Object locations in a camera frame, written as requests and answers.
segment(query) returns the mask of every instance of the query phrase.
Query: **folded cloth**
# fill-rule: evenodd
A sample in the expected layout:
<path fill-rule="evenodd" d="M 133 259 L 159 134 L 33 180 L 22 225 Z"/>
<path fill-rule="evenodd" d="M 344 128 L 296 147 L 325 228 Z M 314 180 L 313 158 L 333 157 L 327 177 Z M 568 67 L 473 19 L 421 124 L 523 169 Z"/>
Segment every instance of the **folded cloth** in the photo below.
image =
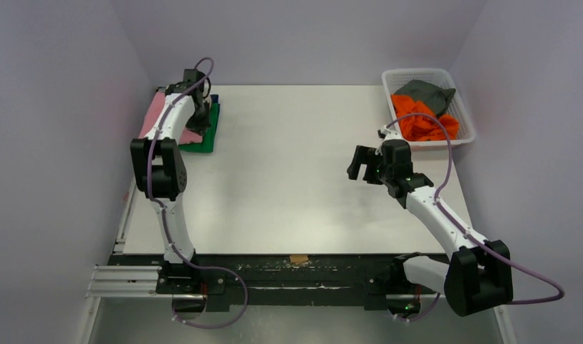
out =
<path fill-rule="evenodd" d="M 426 81 L 412 80 L 395 95 L 409 95 L 415 102 L 423 102 L 439 118 L 448 110 L 455 93 L 455 88 L 443 89 Z"/>
<path fill-rule="evenodd" d="M 140 138 L 143 138 L 148 134 L 148 132 L 155 126 L 160 113 L 165 107 L 165 93 L 157 92 L 153 97 L 153 102 L 150 104 L 146 116 L 144 116 L 144 124 L 142 125 L 142 130 L 140 131 Z M 189 143 L 201 143 L 203 142 L 203 136 L 193 133 L 192 131 L 184 128 L 182 131 L 182 137 L 178 140 L 178 145 L 186 145 Z"/>
<path fill-rule="evenodd" d="M 395 106 L 397 118 L 411 113 L 425 113 L 432 116 L 434 120 L 439 120 L 451 140 L 456 139 L 460 123 L 454 117 L 446 113 L 437 119 L 433 111 L 425 103 L 421 101 L 415 102 L 409 95 L 391 95 L 390 98 Z M 423 116 L 404 118 L 399 121 L 399 127 L 401 128 L 401 134 L 408 141 L 445 140 L 445 134 L 439 128 L 439 125 Z"/>

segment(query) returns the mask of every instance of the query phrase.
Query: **gray wall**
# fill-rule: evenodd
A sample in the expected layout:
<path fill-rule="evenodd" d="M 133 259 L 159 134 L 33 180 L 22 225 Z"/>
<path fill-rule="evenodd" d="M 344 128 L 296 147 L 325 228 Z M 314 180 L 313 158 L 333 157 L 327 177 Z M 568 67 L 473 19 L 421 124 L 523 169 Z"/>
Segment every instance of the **gray wall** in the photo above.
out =
<path fill-rule="evenodd" d="M 150 83 L 108 1 L 0 1 L 0 343 L 71 343 Z"/>
<path fill-rule="evenodd" d="M 449 68 L 486 0 L 112 0 L 153 82 L 203 55 L 218 84 L 381 83 Z"/>
<path fill-rule="evenodd" d="M 520 343 L 583 343 L 583 0 L 489 1 L 451 72 L 478 130 L 456 151 L 473 223 L 567 289 L 511 307 Z"/>

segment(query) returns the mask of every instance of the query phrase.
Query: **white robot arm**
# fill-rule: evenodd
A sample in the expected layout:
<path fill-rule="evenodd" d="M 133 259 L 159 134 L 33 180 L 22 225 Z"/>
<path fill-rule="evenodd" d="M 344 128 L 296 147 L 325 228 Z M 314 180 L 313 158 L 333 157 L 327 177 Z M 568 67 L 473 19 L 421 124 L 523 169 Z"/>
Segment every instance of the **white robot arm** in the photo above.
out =
<path fill-rule="evenodd" d="M 153 128 L 143 138 L 135 139 L 131 143 L 136 184 L 140 191 L 145 192 L 148 197 L 146 176 L 148 151 L 152 140 L 158 137 L 154 156 L 150 157 L 153 159 L 151 176 L 153 196 L 158 201 L 151 203 L 161 228 L 160 232 L 165 246 L 164 258 L 172 264 L 180 264 L 182 259 L 169 244 L 164 230 L 163 217 L 167 223 L 171 241 L 175 242 L 178 251 L 188 260 L 192 259 L 194 253 L 194 246 L 186 229 L 182 204 L 182 193 L 186 188 L 186 167 L 182 161 L 177 141 L 185 128 L 201 133 L 210 125 L 207 87 L 203 84 L 201 87 L 197 87 L 195 92 L 183 95 L 186 89 L 202 77 L 204 74 L 198 70 L 185 70 L 184 81 L 170 85 L 165 90 L 165 106 Z"/>
<path fill-rule="evenodd" d="M 435 202 L 433 182 L 422 173 L 414 173 L 409 144 L 386 127 L 379 135 L 384 139 L 379 148 L 357 146 L 347 169 L 349 178 L 356 180 L 360 166 L 367 165 L 363 180 L 386 185 L 389 195 L 433 234 L 450 261 L 445 264 L 421 254 L 407 254 L 400 257 L 398 277 L 444 294 L 451 308 L 461 316 L 512 301 L 510 266 L 487 255 L 466 235 L 470 234 L 509 258 L 506 245 L 499 240 L 487 240 L 470 228 L 444 200 L 438 199 L 439 205 L 463 227 L 465 234 L 459 231 Z"/>

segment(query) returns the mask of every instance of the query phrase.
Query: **plastic basket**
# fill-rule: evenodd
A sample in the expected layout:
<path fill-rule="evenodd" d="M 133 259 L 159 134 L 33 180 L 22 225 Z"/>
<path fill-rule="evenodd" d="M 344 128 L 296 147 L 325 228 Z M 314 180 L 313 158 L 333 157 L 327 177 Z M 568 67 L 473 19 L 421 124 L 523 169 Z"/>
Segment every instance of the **plastic basket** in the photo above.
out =
<path fill-rule="evenodd" d="M 388 101 L 388 107 L 390 108 L 390 114 L 394 119 L 397 118 L 397 114 L 395 113 L 395 108 L 392 106 L 390 95 L 397 92 L 397 90 L 399 90 L 403 85 L 407 84 L 411 80 L 422 80 L 430 82 L 431 84 L 442 88 L 456 88 L 450 73 L 445 70 L 440 70 L 437 68 L 405 68 L 398 70 L 387 70 L 382 74 L 382 83 L 385 86 L 385 94 Z M 460 129 L 458 130 L 456 139 L 452 140 L 452 145 L 460 145 L 475 140 L 475 127 L 473 126 L 471 117 L 469 117 L 468 113 L 466 112 L 461 96 L 458 94 L 457 90 L 447 113 L 458 120 L 460 123 Z M 401 130 L 399 129 L 399 123 L 395 123 L 395 128 L 397 129 L 397 132 L 401 133 Z M 444 140 L 408 142 L 411 146 L 414 147 L 438 147 L 447 145 Z"/>

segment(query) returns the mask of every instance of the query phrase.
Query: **white tabletop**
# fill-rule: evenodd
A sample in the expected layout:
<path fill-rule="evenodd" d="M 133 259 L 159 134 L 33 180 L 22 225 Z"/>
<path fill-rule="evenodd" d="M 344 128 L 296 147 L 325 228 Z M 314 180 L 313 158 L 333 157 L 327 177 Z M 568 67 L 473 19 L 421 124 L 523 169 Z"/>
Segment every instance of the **white tabletop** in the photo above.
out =
<path fill-rule="evenodd" d="M 184 153 L 188 232 L 198 253 L 443 253 L 385 186 L 348 179 L 356 145 L 391 121 L 382 86 L 220 86 L 212 154 Z M 414 151 L 437 186 L 447 152 Z M 125 254 L 162 254 L 157 216 L 134 193 Z M 470 222 L 456 171 L 443 198 Z"/>

